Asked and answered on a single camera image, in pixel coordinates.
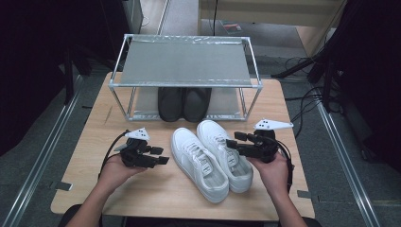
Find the metal rail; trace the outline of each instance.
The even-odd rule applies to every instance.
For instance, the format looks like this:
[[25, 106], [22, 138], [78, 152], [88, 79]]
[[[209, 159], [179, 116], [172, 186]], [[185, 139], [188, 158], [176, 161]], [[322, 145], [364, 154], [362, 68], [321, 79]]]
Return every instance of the metal rail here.
[[56, 121], [52, 131], [47, 137], [46, 142], [44, 143], [44, 147], [42, 148], [33, 168], [30, 170], [23, 186], [21, 187], [18, 195], [12, 205], [9, 214], [6, 217], [6, 220], [3, 223], [3, 227], [13, 227], [18, 226], [26, 207], [32, 198], [32, 195], [36, 189], [36, 186], [39, 183], [39, 180], [42, 178], [44, 174], [44, 170], [47, 167], [47, 164], [50, 160], [50, 157], [53, 153], [55, 146], [57, 145], [61, 133], [65, 127], [66, 122], [68, 121], [71, 112], [74, 110], [74, 107], [77, 103], [82, 84], [84, 79], [81, 76], [78, 76], [75, 82], [76, 92], [71, 99], [71, 102], [62, 108], [62, 111], [59, 115], [59, 118]]
[[330, 113], [327, 113], [322, 103], [318, 104], [319, 112], [321, 114], [324, 125], [330, 135], [331, 141], [333, 142], [336, 153], [339, 157], [340, 164], [344, 171], [345, 177], [350, 184], [351, 190], [354, 194], [357, 206], [359, 207], [360, 213], [365, 220], [366, 226], [380, 226], [379, 220], [375, 213], [375, 209], [369, 199], [366, 190], [360, 181], [357, 171], [351, 162], [348, 152], [342, 143], [340, 134], [337, 131], [336, 125], [331, 117]]
[[170, 0], [166, 0], [165, 8], [163, 9], [162, 19], [160, 20], [159, 28], [157, 29], [157, 35], [162, 34], [169, 6], [170, 6]]

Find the wrist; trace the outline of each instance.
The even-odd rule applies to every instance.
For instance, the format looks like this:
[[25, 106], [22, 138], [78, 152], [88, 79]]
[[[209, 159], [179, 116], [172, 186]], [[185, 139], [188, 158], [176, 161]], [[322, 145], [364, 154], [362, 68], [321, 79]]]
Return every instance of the wrist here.
[[272, 201], [284, 201], [289, 200], [289, 194], [287, 190], [274, 190], [268, 191]]
[[110, 197], [115, 189], [111, 189], [107, 185], [102, 185], [101, 182], [98, 182], [93, 191], [102, 197]]

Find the wire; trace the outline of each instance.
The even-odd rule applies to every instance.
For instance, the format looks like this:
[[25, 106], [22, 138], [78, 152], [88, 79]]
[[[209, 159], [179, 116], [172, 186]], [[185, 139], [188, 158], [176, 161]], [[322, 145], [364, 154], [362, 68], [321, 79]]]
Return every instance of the wire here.
[[310, 96], [302, 96], [302, 97], [287, 97], [285, 98], [285, 101], [295, 101], [303, 98], [312, 98], [312, 97], [322, 97], [322, 95], [310, 95]]
[[102, 163], [101, 168], [100, 168], [99, 177], [100, 177], [101, 171], [103, 170], [103, 167], [106, 165], [107, 161], [108, 161], [111, 157], [114, 156], [114, 155], [112, 155], [111, 157], [109, 157], [109, 154], [110, 154], [110, 152], [112, 151], [113, 147], [114, 147], [115, 144], [118, 142], [118, 140], [119, 140], [121, 137], [123, 137], [127, 132], [128, 132], [128, 131], [124, 131], [123, 133], [121, 133], [120, 135], [118, 135], [117, 138], [115, 138], [115, 140], [113, 141], [112, 145], [109, 147], [109, 150], [107, 150], [107, 153], [106, 153], [106, 155], [104, 156], [103, 163]]
[[[318, 61], [316, 61], [316, 59], [319, 59], [319, 58], [321, 57], [321, 53], [322, 53], [322, 52], [324, 51], [324, 49], [326, 48], [327, 35], [328, 35], [328, 34], [326, 34], [326, 35], [324, 36], [324, 43], [323, 43], [323, 46], [319, 49], [319, 51], [318, 51], [314, 56], [309, 57], [309, 58], [293, 57], [293, 58], [290, 58], [290, 59], [286, 60], [285, 65], [284, 65], [285, 68], [286, 68], [286, 71], [288, 71], [288, 68], [287, 68], [288, 62], [291, 61], [291, 60], [293, 60], [293, 59], [299, 59], [299, 60], [298, 60], [298, 64], [295, 65], [295, 66], [293, 66], [293, 67], [299, 66], [301, 63], [304, 63], [304, 61], [311, 61], [311, 62], [307, 62], [306, 65], [303, 66], [303, 68], [301, 68], [301, 69], [298, 69], [298, 68], [297, 68], [297, 70], [294, 71], [294, 72], [291, 74], [291, 75], [294, 75], [294, 76], [296, 76], [296, 75], [295, 75], [295, 72], [298, 72], [298, 71], [300, 71], [300, 70], [301, 70], [302, 72], [306, 73], [306, 74], [309, 74], [310, 72], [306, 72], [306, 71], [304, 70], [304, 68], [308, 67], [310, 64], [312, 64], [312, 62], [315, 63], [315, 64], [324, 64], [324, 62], [318, 62]], [[284, 79], [284, 78], [286, 78], [286, 77], [289, 76], [289, 75], [283, 75], [284, 73], [286, 73], [286, 71], [284, 71], [284, 72], [282, 72], [282, 73], [279, 73], [279, 74], [271, 75], [271, 76], [272, 76], [273, 78], [277, 78], [277, 79]]]
[[300, 112], [299, 112], [297, 115], [295, 115], [295, 116], [291, 119], [291, 122], [292, 122], [292, 123], [294, 123], [294, 121], [300, 119], [300, 123], [299, 123], [300, 126], [299, 126], [298, 131], [295, 133], [295, 138], [298, 137], [298, 135], [301, 133], [301, 130], [302, 130], [302, 128], [303, 128], [303, 124], [304, 124], [304, 117], [303, 117], [303, 115], [304, 115], [305, 113], [308, 113], [308, 112], [312, 111], [320, 102], [318, 102], [315, 106], [313, 106], [313, 107], [312, 107], [310, 110], [308, 110], [308, 111], [305, 111], [305, 108], [306, 108], [308, 105], [310, 105], [311, 103], [316, 102], [317, 100], [322, 100], [321, 98], [314, 99], [314, 100], [312, 100], [311, 102], [309, 102], [308, 104], [306, 104], [306, 106], [304, 107], [304, 101], [305, 101], [305, 99], [306, 99], [307, 97], [309, 97], [309, 93], [311, 93], [312, 91], [317, 90], [317, 89], [322, 89], [322, 87], [314, 87], [314, 88], [310, 89], [309, 91], [307, 91], [307, 92], [304, 94], [304, 96], [301, 98], [301, 106], [300, 106], [300, 109], [301, 109], [301, 110], [300, 110]]
[[213, 36], [216, 34], [216, 14], [218, 13], [218, 0], [216, 0], [215, 5], [215, 16], [213, 17]]
[[288, 147], [281, 141], [276, 140], [276, 142], [278, 143], [278, 147], [280, 148], [280, 150], [282, 150], [286, 156], [287, 159], [291, 159], [291, 152], [289, 152]]
[[141, 26], [147, 26], [149, 24], [149, 22], [150, 22], [148, 17], [144, 16], [144, 19], [147, 19], [147, 22], [144, 25], [141, 25]]
[[210, 31], [213, 32], [213, 28], [212, 28], [212, 24], [210, 23], [210, 7], [209, 7], [209, 0], [207, 0], [207, 14], [208, 14], [208, 21], [209, 21], [209, 27], [210, 27]]

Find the shoe rack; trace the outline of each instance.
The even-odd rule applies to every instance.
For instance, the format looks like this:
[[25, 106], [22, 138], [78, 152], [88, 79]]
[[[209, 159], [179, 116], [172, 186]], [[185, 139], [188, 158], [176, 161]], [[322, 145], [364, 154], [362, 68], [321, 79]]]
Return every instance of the shoe rack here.
[[206, 119], [246, 121], [263, 85], [249, 37], [126, 34], [109, 83], [124, 117], [161, 120], [158, 87], [210, 87]]

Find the wooden table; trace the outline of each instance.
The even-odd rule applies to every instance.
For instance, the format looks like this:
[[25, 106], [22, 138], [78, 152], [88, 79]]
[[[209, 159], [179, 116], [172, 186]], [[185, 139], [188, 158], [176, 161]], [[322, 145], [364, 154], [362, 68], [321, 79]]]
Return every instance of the wooden table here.
[[[130, 178], [108, 199], [104, 214], [128, 217], [157, 218], [209, 218], [238, 220], [277, 220], [277, 214], [263, 186], [257, 170], [249, 191], [230, 192], [221, 203], [213, 204], [176, 165], [170, 149], [172, 133], [186, 127], [196, 133], [197, 124], [179, 120], [127, 122], [117, 107], [108, 88], [109, 74], [99, 92], [77, 147], [65, 171], [62, 181], [72, 183], [70, 191], [59, 190], [51, 204], [54, 213], [62, 214], [70, 206], [83, 203], [96, 184], [97, 174], [107, 149], [124, 130], [134, 131], [145, 127], [154, 147], [164, 148], [164, 156], [170, 157], [166, 166], [156, 166]], [[253, 125], [262, 118], [289, 122], [288, 110], [281, 85], [277, 80], [264, 80], [264, 88], [247, 122], [219, 121], [231, 135], [234, 131], [253, 132]], [[304, 217], [314, 218], [310, 199], [299, 198], [297, 190], [307, 191], [305, 174], [298, 154], [292, 129], [276, 131], [276, 137], [288, 146], [295, 165], [290, 196]], [[121, 139], [117, 145], [124, 144]]]
[[[297, 26], [307, 56], [313, 56], [341, 16], [345, 0], [219, 0], [217, 20]], [[199, 0], [201, 19], [213, 20], [216, 0]]]

